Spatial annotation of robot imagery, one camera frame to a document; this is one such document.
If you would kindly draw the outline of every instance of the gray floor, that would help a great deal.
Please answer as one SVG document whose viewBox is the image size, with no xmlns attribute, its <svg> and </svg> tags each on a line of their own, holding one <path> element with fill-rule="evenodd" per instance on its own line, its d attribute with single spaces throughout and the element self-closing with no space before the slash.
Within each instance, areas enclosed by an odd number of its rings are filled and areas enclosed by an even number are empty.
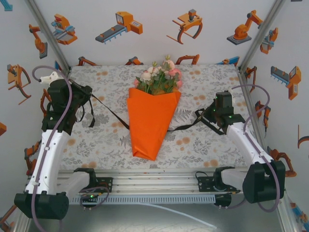
<svg viewBox="0 0 309 232">
<path fill-rule="evenodd" d="M 242 195 L 235 196 L 237 204 Z M 272 202 L 264 203 L 270 208 Z M 103 205 L 91 212 L 79 206 L 70 206 L 63 220 L 63 232 L 281 232 L 277 212 L 265 213 L 257 204 L 245 203 L 231 210 L 218 210 L 212 204 L 165 204 L 162 205 L 187 213 L 215 225 L 212 230 L 190 218 L 144 205 Z M 41 220 L 48 232 L 58 231 L 58 222 Z M 30 232 L 39 232 L 31 223 Z"/>
</svg>

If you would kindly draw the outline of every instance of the leaf pattern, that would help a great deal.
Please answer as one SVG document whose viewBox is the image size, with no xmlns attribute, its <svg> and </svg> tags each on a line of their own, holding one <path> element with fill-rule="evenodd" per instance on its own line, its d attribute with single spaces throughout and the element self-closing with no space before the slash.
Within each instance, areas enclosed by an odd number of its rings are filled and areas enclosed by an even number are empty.
<svg viewBox="0 0 309 232">
<path fill-rule="evenodd" d="M 148 67 L 76 66 L 72 68 L 70 78 L 83 86 L 91 86 L 93 94 L 128 123 L 128 88 L 134 87 L 135 77 Z M 180 65 L 177 68 L 183 73 L 183 86 L 169 125 L 171 129 L 193 123 L 197 109 L 209 106 L 215 94 L 230 89 L 232 82 L 234 86 L 239 83 L 234 65 Z M 241 89 L 235 89 L 231 94 L 235 114 L 247 118 L 249 114 Z M 201 168 L 211 160 L 218 161 L 218 166 L 246 166 L 227 136 L 214 133 L 201 122 L 187 130 L 168 132 L 156 161 L 134 157 L 129 131 L 97 100 L 92 99 L 92 104 L 95 125 L 89 128 L 92 115 L 87 103 L 83 120 L 74 124 L 71 138 L 76 142 L 65 148 L 61 170 L 74 170 L 90 162 L 95 162 L 97 169 Z M 82 114 L 79 109 L 77 118 L 80 119 Z M 251 122 L 248 131 L 255 137 Z"/>
</svg>

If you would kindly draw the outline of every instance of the flower bouquet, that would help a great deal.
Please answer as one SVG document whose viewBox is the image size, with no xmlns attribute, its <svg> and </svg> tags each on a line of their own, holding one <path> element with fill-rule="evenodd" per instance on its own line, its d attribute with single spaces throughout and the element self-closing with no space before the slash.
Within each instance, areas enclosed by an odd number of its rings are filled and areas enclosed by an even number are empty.
<svg viewBox="0 0 309 232">
<path fill-rule="evenodd" d="M 180 99 L 181 78 L 170 56 L 136 77 L 127 100 L 133 156 L 156 159 Z"/>
</svg>

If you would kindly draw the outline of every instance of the floral tablecloth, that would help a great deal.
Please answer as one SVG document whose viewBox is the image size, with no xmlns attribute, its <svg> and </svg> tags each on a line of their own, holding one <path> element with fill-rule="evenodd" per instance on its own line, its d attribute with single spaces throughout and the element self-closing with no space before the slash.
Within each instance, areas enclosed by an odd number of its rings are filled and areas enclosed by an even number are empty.
<svg viewBox="0 0 309 232">
<path fill-rule="evenodd" d="M 128 88 L 134 87 L 135 76 L 148 66 L 77 66 L 71 79 L 89 85 L 93 93 L 124 121 L 128 121 L 126 99 Z M 190 124 L 195 111 L 209 106 L 215 94 L 239 84 L 234 65 L 179 65 L 183 73 L 182 96 L 170 129 Z M 232 92 L 234 113 L 249 116 L 241 88 Z M 187 130 L 168 132 L 156 161 L 132 156 L 129 131 L 96 99 L 92 99 L 95 125 L 91 123 L 90 105 L 85 105 L 82 122 L 75 123 L 64 149 L 61 170 L 78 167 L 95 169 L 201 168 L 246 166 L 236 146 L 226 135 L 218 135 L 199 122 Z M 82 111 L 77 112 L 80 118 Z M 251 124 L 248 129 L 253 133 Z"/>
</svg>

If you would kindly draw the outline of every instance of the orange wrapping paper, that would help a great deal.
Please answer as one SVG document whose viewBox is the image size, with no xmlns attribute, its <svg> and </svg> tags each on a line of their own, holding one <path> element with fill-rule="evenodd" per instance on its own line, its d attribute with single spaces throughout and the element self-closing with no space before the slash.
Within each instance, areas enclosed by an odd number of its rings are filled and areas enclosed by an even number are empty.
<svg viewBox="0 0 309 232">
<path fill-rule="evenodd" d="M 133 156 L 155 161 L 181 93 L 151 95 L 129 89 L 127 108 Z"/>
</svg>

